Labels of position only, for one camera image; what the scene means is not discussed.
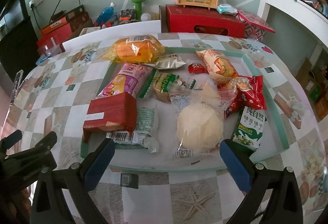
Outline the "red cracker pack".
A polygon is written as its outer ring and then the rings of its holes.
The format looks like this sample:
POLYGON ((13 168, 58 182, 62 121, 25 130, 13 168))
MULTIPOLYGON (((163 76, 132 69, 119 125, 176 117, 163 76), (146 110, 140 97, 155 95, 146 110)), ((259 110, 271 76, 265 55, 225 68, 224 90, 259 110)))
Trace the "red cracker pack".
POLYGON ((136 123, 137 101, 127 92, 94 99, 84 117, 82 140, 87 143, 93 133, 127 131, 131 134, 136 123))

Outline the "green biscuit pack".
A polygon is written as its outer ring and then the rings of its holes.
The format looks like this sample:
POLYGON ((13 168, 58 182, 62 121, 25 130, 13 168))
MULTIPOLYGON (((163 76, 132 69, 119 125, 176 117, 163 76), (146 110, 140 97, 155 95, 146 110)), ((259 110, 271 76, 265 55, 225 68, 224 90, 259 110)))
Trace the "green biscuit pack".
POLYGON ((243 152, 253 154, 260 147, 265 122, 267 118, 263 110, 245 106, 238 116, 230 140, 237 143, 243 152))

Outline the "orange bread bag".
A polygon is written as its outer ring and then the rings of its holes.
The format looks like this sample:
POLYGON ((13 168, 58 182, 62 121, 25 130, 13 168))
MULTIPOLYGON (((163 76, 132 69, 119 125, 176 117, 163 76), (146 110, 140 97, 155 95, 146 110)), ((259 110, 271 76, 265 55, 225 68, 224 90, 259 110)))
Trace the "orange bread bag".
POLYGON ((164 52, 157 38, 145 34, 118 39, 102 57, 116 63, 152 63, 164 52))

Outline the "wall power socket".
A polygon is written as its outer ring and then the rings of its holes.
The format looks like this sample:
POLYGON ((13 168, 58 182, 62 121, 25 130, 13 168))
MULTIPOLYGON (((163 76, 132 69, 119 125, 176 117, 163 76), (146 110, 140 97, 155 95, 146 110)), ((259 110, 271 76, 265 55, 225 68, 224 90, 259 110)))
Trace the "wall power socket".
POLYGON ((43 0, 30 0, 29 6, 32 9, 34 7, 37 7, 42 2, 43 2, 43 0))

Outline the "green white snack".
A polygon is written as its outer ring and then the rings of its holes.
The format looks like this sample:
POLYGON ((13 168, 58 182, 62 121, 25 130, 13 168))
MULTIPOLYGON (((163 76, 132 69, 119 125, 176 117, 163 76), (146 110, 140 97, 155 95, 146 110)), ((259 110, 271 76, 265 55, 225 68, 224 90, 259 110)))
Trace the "green white snack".
POLYGON ((108 132, 106 137, 114 141, 116 149, 146 149, 153 154, 159 152, 158 127, 157 106, 138 107, 136 128, 132 134, 128 131, 113 131, 108 132))

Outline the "checkered tablecloth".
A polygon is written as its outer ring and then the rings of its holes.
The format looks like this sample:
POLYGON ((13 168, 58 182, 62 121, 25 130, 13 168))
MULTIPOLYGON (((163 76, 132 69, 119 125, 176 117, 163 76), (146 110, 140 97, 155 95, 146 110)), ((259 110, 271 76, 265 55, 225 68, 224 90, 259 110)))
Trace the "checkered tablecloth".
MULTIPOLYGON (((282 60, 266 45, 250 40, 205 34, 158 34, 165 46, 212 47, 246 54, 263 73, 277 99, 286 129, 288 150, 265 160, 269 169, 291 166, 297 177, 305 223, 313 223, 327 205, 327 161, 324 143, 310 102, 282 60)), ((109 68, 102 54, 113 39, 86 37, 66 43, 66 51, 34 68, 9 108, 4 131, 23 132, 24 149, 42 138, 47 117, 54 121, 58 143, 53 154, 59 168, 79 162, 82 126, 89 102, 97 95, 109 68)), ((139 174, 138 189, 120 186, 120 173, 107 170, 91 198, 110 223, 226 223, 243 194, 226 170, 139 174)))

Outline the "green cake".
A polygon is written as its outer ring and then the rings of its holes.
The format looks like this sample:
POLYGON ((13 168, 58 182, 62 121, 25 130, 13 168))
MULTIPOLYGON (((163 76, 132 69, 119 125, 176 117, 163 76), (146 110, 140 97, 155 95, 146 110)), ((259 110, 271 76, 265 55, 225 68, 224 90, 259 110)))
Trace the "green cake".
POLYGON ((153 69, 151 75, 143 85, 138 98, 146 99, 154 96, 157 100, 164 103, 171 103, 170 92, 175 88, 193 89, 196 85, 196 79, 184 79, 180 75, 163 73, 153 69))

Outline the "long beige snack bag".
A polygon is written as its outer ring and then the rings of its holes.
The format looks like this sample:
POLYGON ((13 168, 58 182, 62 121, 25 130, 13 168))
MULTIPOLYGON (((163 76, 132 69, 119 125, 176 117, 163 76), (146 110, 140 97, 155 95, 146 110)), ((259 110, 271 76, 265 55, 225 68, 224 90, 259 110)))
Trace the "long beige snack bag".
POLYGON ((236 69, 222 52, 205 49, 196 51, 196 54, 204 63, 215 84, 226 84, 238 76, 236 69))

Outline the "small red candy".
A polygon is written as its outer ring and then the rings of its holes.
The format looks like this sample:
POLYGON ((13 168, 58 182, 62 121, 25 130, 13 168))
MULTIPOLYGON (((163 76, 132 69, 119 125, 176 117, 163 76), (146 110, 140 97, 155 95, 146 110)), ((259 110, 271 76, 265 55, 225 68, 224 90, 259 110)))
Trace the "small red candy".
POLYGON ((203 74, 203 73, 208 73, 206 68, 199 64, 199 63, 192 63, 188 66, 188 72, 190 74, 203 74))

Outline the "white shelf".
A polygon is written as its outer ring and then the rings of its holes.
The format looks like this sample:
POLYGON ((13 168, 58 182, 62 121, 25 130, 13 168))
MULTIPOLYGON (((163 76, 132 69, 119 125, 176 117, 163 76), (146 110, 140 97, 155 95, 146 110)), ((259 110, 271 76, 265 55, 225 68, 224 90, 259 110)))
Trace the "white shelf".
POLYGON ((325 16, 301 0, 260 0, 257 15, 266 21, 271 7, 305 26, 318 38, 322 48, 327 52, 328 21, 325 16))

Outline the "pink snack bag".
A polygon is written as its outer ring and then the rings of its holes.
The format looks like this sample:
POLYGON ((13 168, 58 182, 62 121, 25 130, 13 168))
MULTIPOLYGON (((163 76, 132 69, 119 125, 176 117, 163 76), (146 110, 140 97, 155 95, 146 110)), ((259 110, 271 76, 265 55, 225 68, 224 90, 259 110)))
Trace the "pink snack bag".
POLYGON ((155 72, 155 69, 147 65, 126 63, 97 97, 128 93, 137 98, 155 72))

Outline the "large red gift box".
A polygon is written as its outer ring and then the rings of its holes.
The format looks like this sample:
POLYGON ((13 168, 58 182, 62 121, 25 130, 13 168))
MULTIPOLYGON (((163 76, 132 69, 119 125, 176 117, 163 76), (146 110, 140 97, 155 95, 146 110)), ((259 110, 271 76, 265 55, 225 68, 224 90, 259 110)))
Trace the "large red gift box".
POLYGON ((170 33, 203 33, 245 37, 245 24, 234 16, 219 14, 214 9, 166 5, 166 24, 170 33))

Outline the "round white bun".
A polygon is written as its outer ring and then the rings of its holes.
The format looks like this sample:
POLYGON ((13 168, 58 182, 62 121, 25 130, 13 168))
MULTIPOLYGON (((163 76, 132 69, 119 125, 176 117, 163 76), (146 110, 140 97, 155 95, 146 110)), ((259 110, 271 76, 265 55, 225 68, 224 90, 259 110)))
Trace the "round white bun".
POLYGON ((223 140, 225 111, 237 90, 214 89, 206 81, 200 88, 169 84, 169 97, 177 114, 175 157, 215 155, 223 140))

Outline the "silver beige snack bag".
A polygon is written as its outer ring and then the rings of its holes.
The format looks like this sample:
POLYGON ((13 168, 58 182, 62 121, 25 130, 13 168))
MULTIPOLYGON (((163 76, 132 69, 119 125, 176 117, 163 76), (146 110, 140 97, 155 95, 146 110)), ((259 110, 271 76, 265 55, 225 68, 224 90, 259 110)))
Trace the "silver beige snack bag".
POLYGON ((152 63, 144 63, 157 70, 178 69, 185 64, 186 62, 177 54, 161 55, 152 63))

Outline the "red snack bag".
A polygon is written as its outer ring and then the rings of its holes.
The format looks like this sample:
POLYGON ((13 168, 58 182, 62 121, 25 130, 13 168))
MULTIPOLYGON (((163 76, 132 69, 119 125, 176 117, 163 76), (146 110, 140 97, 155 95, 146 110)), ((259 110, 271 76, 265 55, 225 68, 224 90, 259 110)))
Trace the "red snack bag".
POLYGON ((263 76, 238 76, 225 84, 218 84, 218 90, 232 89, 236 97, 225 111, 225 118, 232 113, 238 112, 245 106, 253 110, 267 110, 263 95, 263 76))

